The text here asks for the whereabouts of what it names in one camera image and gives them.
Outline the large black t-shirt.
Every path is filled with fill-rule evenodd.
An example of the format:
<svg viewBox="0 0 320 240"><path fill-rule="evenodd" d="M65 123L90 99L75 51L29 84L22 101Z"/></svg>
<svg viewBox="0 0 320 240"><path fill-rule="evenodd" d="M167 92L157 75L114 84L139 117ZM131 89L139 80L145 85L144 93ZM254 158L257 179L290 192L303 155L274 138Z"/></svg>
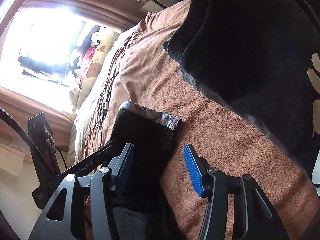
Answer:
<svg viewBox="0 0 320 240"><path fill-rule="evenodd" d="M115 150L134 146L126 188L114 208L120 239L185 238L160 186L181 127L174 115L132 101L120 105L110 139Z"/></svg>

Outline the left pink curtain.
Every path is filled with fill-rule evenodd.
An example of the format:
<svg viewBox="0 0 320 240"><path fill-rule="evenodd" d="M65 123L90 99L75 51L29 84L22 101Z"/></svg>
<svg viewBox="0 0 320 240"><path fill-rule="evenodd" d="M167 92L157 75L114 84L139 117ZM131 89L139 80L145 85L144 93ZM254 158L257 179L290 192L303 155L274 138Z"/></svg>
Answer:
<svg viewBox="0 0 320 240"><path fill-rule="evenodd" d="M44 136L37 138L35 129L46 129L61 150L69 150L74 114L58 111L21 94L1 88L1 108L10 114L39 146Z"/></svg>

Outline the brown bed blanket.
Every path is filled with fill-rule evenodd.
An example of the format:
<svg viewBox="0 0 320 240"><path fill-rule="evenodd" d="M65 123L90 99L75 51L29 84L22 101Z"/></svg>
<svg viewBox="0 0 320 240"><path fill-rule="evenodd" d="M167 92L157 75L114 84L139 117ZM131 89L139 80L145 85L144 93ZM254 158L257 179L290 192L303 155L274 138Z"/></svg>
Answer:
<svg viewBox="0 0 320 240"><path fill-rule="evenodd" d="M184 163L183 147L189 143L225 174L252 175L291 239L319 239L319 198L305 174L252 125L186 83L178 64L165 52L163 43L181 26L189 4L183 1L148 13L109 53L93 93L94 106L99 107L111 90L107 118L103 128L87 132L83 156L110 138L124 101L175 115L183 127L161 186L187 239L197 239L206 205L193 191ZM111 76L115 80L108 87Z"/></svg>

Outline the bear-print long cushion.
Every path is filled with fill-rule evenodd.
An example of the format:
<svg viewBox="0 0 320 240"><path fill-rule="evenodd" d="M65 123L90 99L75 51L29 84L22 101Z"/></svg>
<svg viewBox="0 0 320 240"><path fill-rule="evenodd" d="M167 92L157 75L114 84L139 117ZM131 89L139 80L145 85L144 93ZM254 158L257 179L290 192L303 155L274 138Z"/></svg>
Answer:
<svg viewBox="0 0 320 240"><path fill-rule="evenodd" d="M91 92L102 70L106 55L118 36L118 33L107 27L101 27L91 35L91 44L86 52L80 55L80 65L75 70L75 79L70 85L69 99L74 114L80 110Z"/></svg>

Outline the plush toys pile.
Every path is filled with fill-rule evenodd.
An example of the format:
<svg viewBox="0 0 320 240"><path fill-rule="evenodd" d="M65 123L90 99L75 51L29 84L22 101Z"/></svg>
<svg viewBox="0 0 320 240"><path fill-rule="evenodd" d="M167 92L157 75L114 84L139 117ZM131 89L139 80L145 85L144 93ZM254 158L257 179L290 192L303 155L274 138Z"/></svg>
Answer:
<svg viewBox="0 0 320 240"><path fill-rule="evenodd" d="M82 86L83 80L85 78L89 63L95 53L97 46L101 42L99 37L99 31L101 26L95 25L91 31L87 34L86 38L72 55L70 62L68 64L66 75L72 72L73 76L76 78L79 87Z"/></svg>

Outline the folded black bear-print shirt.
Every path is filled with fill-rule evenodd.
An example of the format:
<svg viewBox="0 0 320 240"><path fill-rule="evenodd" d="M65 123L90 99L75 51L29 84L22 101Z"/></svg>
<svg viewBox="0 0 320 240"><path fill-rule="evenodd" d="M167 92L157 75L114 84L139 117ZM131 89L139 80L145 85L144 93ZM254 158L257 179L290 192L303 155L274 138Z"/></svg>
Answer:
<svg viewBox="0 0 320 240"><path fill-rule="evenodd" d="M190 0L164 48L203 95L319 169L319 35L294 0Z"/></svg>

